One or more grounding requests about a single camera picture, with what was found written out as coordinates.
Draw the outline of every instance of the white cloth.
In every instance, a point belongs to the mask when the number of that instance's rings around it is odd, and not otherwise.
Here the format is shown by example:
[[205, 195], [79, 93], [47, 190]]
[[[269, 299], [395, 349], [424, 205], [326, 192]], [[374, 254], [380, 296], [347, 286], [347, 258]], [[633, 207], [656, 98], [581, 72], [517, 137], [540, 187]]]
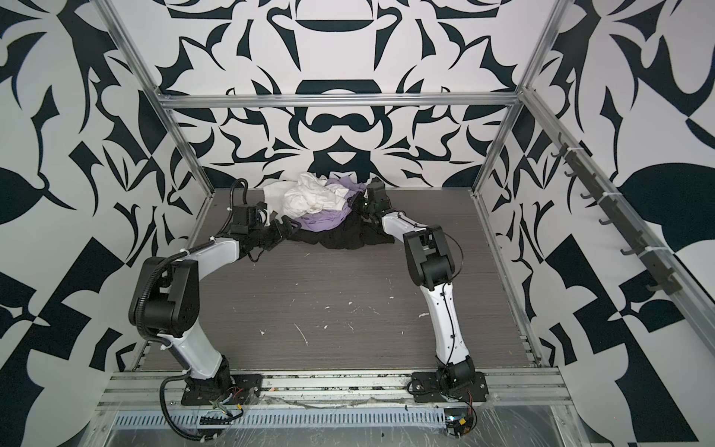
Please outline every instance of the white cloth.
[[297, 185], [297, 182], [281, 181], [273, 182], [270, 185], [263, 187], [263, 195], [265, 196], [264, 201], [266, 202], [266, 205], [268, 205], [267, 208], [269, 216], [274, 211], [278, 214], [278, 220], [285, 215], [283, 212], [283, 196], [295, 185]]
[[297, 182], [274, 182], [263, 187], [268, 215], [275, 211], [279, 219], [283, 215], [295, 219], [323, 210], [341, 210], [350, 190], [339, 183], [326, 183], [325, 177], [303, 172]]
[[297, 184], [283, 195], [283, 212], [295, 219], [323, 210], [339, 211], [345, 206], [345, 195], [350, 191], [339, 183], [327, 185], [325, 177], [303, 172]]

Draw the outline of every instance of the hook rack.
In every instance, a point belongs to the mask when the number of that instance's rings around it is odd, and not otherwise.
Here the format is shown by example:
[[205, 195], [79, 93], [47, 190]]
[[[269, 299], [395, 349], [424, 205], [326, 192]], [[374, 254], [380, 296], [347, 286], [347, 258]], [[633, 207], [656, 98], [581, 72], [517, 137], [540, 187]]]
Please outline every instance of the hook rack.
[[653, 278], [658, 283], [657, 286], [649, 286], [648, 290], [656, 292], [663, 290], [668, 295], [681, 290], [683, 287], [676, 278], [673, 277], [674, 269], [666, 264], [666, 257], [657, 253], [657, 250], [666, 250], [657, 241], [644, 234], [644, 230], [637, 223], [633, 210], [629, 208], [623, 195], [604, 179], [603, 173], [593, 166], [590, 157], [585, 150], [568, 148], [559, 151], [563, 152], [563, 157], [572, 172], [565, 172], [567, 177], [578, 177], [583, 186], [588, 190], [588, 194], [581, 193], [583, 199], [598, 198], [598, 206], [601, 207], [608, 219], [599, 219], [601, 225], [616, 227], [624, 240], [628, 243], [629, 249], [621, 249], [623, 256], [638, 255], [638, 258], [646, 266]]

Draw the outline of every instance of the black hook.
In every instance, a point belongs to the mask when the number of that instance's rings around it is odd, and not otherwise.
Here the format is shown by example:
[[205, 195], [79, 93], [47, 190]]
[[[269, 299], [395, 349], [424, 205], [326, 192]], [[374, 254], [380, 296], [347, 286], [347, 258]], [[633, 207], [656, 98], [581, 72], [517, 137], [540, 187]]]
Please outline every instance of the black hook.
[[[558, 134], [558, 136], [559, 136], [558, 142], [561, 142], [561, 134]], [[558, 152], [555, 154], [551, 154], [551, 156], [554, 158], [562, 157], [566, 153], [567, 150], [568, 150], [568, 147], [566, 146], [566, 143], [562, 143], [562, 146], [558, 150]]]

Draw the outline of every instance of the ventilation grille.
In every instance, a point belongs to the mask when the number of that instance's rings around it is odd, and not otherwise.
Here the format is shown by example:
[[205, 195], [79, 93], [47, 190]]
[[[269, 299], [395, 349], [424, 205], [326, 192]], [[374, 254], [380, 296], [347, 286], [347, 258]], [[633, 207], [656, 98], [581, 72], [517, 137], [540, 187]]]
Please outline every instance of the ventilation grille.
[[[206, 411], [171, 411], [179, 426], [195, 428]], [[296, 410], [247, 410], [231, 428], [340, 428], [419, 426], [444, 428], [442, 408], [341, 408]], [[121, 411], [115, 430], [137, 430], [167, 427], [161, 411]], [[201, 428], [226, 428], [223, 425], [202, 425]]]

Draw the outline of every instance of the black cable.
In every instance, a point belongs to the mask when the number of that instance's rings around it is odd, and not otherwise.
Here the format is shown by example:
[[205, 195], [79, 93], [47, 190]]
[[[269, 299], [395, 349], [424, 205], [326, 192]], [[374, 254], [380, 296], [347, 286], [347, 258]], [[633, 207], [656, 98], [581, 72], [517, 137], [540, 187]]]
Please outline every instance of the black cable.
[[159, 386], [159, 406], [162, 408], [162, 414], [164, 415], [164, 419], [167, 421], [167, 424], [169, 424], [169, 427], [174, 431], [174, 433], [181, 436], [183, 439], [188, 439], [189, 441], [203, 442], [203, 441], [206, 441], [207, 439], [212, 439], [212, 438], [207, 438], [206, 436], [194, 435], [194, 434], [187, 433], [187, 432], [183, 431], [178, 425], [176, 425], [176, 423], [174, 423], [171, 416], [169, 416], [169, 410], [167, 410], [167, 401], [166, 401], [166, 397], [164, 396], [164, 389], [167, 387], [167, 383], [176, 382], [179, 380], [185, 380], [188, 377], [189, 377], [189, 371], [187, 371], [186, 373], [181, 374], [181, 375], [173, 375], [171, 377], [165, 378], [162, 381], [162, 384]]
[[454, 322], [452, 321], [452, 313], [449, 311], [449, 307], [447, 306], [447, 295], [445, 295], [445, 287], [447, 286], [447, 283], [442, 284], [442, 301], [445, 303], [445, 310], [447, 310], [447, 316], [449, 317], [449, 324], [450, 327], [452, 328], [452, 350], [449, 353], [449, 357], [447, 357], [447, 361], [445, 362], [444, 368], [437, 369], [437, 389], [441, 394], [444, 394], [445, 396], [448, 396], [448, 394], [442, 392], [442, 377], [444, 377], [444, 370], [449, 366], [449, 362], [452, 361], [452, 354], [454, 354], [454, 347], [457, 344], [457, 334], [454, 331]]
[[460, 262], [459, 262], [459, 270], [457, 270], [457, 273], [455, 273], [454, 276], [452, 276], [452, 281], [454, 281], [454, 278], [459, 276], [459, 274], [462, 273], [462, 268], [464, 268], [464, 250], [462, 250], [462, 246], [459, 245], [459, 242], [457, 242], [457, 240], [454, 237], [451, 237], [447, 233], [445, 233], [445, 236], [449, 237], [452, 240], [452, 242], [457, 244], [457, 248], [459, 249], [459, 255], [461, 258]]
[[226, 231], [226, 229], [228, 228], [229, 223], [231, 223], [231, 219], [233, 218], [233, 207], [234, 207], [234, 203], [233, 203], [233, 192], [236, 190], [236, 187], [238, 186], [239, 183], [240, 183], [241, 185], [243, 185], [243, 196], [242, 196], [243, 204], [244, 204], [244, 205], [247, 204], [247, 202], [246, 202], [246, 196], [247, 196], [247, 194], [248, 194], [248, 181], [247, 181], [246, 179], [236, 179], [236, 180], [234, 180], [234, 182], [231, 184], [231, 188], [230, 188], [230, 191], [229, 191], [229, 194], [228, 194], [230, 210], [229, 210], [229, 212], [228, 212], [228, 216], [226, 217], [226, 222], [224, 222], [223, 226], [221, 226], [221, 230], [219, 230], [219, 231], [216, 233], [217, 235], [220, 235], [220, 234], [222, 234], [224, 231]]
[[264, 251], [266, 251], [266, 250], [265, 250], [265, 249], [261, 250], [261, 252], [258, 253], [258, 256], [257, 256], [255, 259], [253, 259], [253, 258], [251, 257], [251, 252], [248, 252], [248, 253], [247, 253], [247, 254], [248, 254], [248, 259], [250, 259], [251, 262], [253, 262], [253, 263], [258, 262], [258, 260], [261, 258], [261, 255], [263, 254]]
[[139, 335], [148, 341], [155, 341], [161, 343], [164, 346], [171, 346], [171, 342], [166, 338], [157, 337], [156, 333], [153, 333], [144, 322], [144, 312], [147, 309], [147, 302], [149, 301], [149, 295], [152, 293], [154, 286], [157, 281], [161, 278], [164, 271], [169, 267], [169, 264], [177, 259], [186, 256], [187, 252], [178, 252], [176, 255], [172, 255], [163, 259], [154, 268], [154, 271], [149, 276], [147, 284], [144, 286], [142, 294], [137, 298], [137, 306], [134, 308], [134, 323], [137, 327], [137, 332]]

